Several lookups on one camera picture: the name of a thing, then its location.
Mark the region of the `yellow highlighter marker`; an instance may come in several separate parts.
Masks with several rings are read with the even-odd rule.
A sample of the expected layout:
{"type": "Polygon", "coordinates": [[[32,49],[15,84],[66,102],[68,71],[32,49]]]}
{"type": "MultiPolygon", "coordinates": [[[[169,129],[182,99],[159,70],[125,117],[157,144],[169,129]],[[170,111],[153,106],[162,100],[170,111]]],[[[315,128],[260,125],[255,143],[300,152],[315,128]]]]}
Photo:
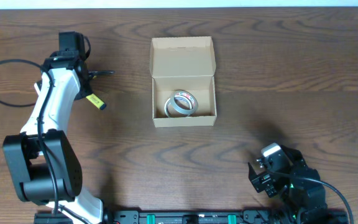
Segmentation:
{"type": "Polygon", "coordinates": [[[90,101],[99,110],[103,110],[106,107],[106,103],[103,100],[101,100],[99,97],[97,97],[94,93],[86,96],[86,99],[90,101]]]}

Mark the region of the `cardboard box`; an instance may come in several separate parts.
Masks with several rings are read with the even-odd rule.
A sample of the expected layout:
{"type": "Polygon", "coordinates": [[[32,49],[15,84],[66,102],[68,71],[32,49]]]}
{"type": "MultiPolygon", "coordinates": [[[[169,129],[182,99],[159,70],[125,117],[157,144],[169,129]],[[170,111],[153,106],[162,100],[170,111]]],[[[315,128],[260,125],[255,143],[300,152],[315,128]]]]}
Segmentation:
{"type": "Polygon", "coordinates": [[[156,128],[212,126],[217,118],[214,73],[216,60],[212,37],[153,38],[150,46],[152,77],[152,121],[156,128]],[[198,101],[192,115],[169,106],[167,99],[177,90],[191,93],[198,101]]]}

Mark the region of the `white-core clear tape roll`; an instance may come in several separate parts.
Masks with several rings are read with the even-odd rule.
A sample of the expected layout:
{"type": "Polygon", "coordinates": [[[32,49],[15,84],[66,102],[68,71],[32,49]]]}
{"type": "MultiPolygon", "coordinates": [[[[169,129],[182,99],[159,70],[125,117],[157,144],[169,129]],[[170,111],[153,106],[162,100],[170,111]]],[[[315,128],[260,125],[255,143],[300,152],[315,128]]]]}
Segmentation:
{"type": "MultiPolygon", "coordinates": [[[[176,96],[176,97],[174,97],[174,100],[186,104],[186,106],[178,104],[178,106],[180,108],[182,108],[182,109],[185,109],[185,110],[192,110],[193,109],[193,105],[192,105],[191,101],[188,98],[184,97],[184,96],[176,96]]],[[[164,105],[164,112],[165,112],[165,115],[168,118],[171,117],[170,111],[169,111],[169,106],[170,106],[170,98],[166,100],[165,105],[164,105]]]]}

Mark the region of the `clear tape roll red-print core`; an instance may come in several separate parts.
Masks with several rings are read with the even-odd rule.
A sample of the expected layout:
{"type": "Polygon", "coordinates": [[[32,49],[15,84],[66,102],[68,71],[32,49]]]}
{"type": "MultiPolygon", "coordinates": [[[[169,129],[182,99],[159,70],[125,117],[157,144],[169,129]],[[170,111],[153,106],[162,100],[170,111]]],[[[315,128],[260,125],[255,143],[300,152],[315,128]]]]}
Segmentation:
{"type": "Polygon", "coordinates": [[[181,113],[181,114],[185,114],[185,115],[192,115],[193,113],[196,112],[196,110],[198,109],[198,101],[197,99],[189,92],[185,91],[185,90],[177,90],[175,91],[171,97],[170,97],[170,103],[172,104],[173,108],[181,113]],[[181,108],[176,102],[175,102],[175,98],[176,97],[184,97],[185,99],[187,99],[190,102],[191,105],[191,109],[183,109],[181,108]]]}

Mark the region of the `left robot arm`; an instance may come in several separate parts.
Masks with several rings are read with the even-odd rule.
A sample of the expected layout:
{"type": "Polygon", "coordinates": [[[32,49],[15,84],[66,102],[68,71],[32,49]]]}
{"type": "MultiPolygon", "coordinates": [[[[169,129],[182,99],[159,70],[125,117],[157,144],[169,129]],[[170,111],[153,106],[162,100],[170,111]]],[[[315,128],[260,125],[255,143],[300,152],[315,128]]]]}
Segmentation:
{"type": "Polygon", "coordinates": [[[66,136],[71,108],[89,83],[88,39],[61,32],[59,50],[45,59],[34,110],[19,134],[2,148],[12,183],[23,202],[46,205],[73,223],[102,223],[103,202],[83,186],[81,165],[66,136]]]}

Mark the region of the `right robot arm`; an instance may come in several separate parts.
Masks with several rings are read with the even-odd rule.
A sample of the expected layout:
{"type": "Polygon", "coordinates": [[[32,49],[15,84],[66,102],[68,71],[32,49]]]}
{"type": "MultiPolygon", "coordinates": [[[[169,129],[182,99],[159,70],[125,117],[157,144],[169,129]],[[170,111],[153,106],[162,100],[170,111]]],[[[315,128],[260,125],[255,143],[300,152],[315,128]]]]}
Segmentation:
{"type": "Polygon", "coordinates": [[[257,174],[251,164],[249,180],[268,197],[279,196],[284,206],[268,216],[270,223],[326,223],[331,216],[318,171],[308,167],[299,150],[273,143],[257,159],[265,170],[257,174]]]}

